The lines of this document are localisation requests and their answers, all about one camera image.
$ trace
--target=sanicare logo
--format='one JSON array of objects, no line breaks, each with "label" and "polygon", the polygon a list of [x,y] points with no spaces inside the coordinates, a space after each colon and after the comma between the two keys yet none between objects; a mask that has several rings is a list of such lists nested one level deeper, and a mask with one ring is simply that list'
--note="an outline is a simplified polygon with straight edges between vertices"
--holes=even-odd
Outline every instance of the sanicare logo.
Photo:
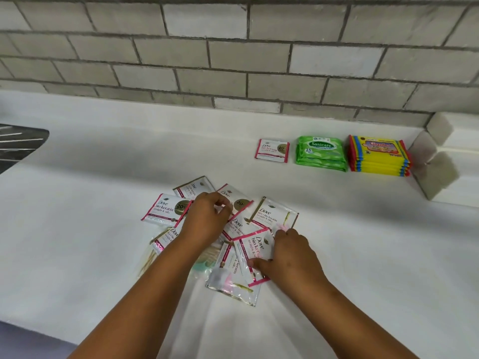
[{"label": "sanicare logo", "polygon": [[336,148],[336,146],[334,146],[333,144],[324,141],[311,141],[308,142],[308,145],[314,148],[318,148],[320,150],[334,150]]}]

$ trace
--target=person's left hand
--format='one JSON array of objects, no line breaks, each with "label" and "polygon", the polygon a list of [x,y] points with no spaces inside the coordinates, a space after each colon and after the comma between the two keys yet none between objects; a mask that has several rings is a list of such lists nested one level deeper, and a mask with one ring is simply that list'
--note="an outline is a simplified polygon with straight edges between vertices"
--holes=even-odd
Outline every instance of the person's left hand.
[{"label": "person's left hand", "polygon": [[[215,205],[224,207],[218,212]],[[219,238],[232,210],[230,201],[220,193],[203,192],[189,208],[181,235],[205,249]]]}]

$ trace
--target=hand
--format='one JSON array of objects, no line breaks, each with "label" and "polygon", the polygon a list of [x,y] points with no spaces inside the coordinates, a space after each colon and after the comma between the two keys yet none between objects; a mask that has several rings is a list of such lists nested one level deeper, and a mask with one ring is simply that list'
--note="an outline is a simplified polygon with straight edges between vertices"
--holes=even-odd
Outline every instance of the hand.
[{"label": "hand", "polygon": [[329,283],[308,240],[295,229],[276,232],[271,261],[250,259],[248,265],[271,278],[291,298],[305,285]]},{"label": "hand", "polygon": [[[224,207],[218,212],[215,205]],[[232,210],[230,201],[220,193],[203,192],[189,208],[180,235],[198,244],[203,251],[219,238]]]}]

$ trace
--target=stainless steel sink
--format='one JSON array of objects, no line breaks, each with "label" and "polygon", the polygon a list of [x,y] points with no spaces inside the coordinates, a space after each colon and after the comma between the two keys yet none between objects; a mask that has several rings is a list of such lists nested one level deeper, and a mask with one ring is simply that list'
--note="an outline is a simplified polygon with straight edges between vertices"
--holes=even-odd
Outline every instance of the stainless steel sink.
[{"label": "stainless steel sink", "polygon": [[43,145],[49,132],[0,123],[0,174]]}]

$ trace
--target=brick tile wall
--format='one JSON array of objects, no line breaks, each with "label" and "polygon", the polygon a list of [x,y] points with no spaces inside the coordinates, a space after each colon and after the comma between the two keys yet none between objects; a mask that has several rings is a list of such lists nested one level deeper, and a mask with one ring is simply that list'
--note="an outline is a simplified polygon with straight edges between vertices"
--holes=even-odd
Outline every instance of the brick tile wall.
[{"label": "brick tile wall", "polygon": [[0,89],[424,126],[479,113],[479,0],[1,0]]}]

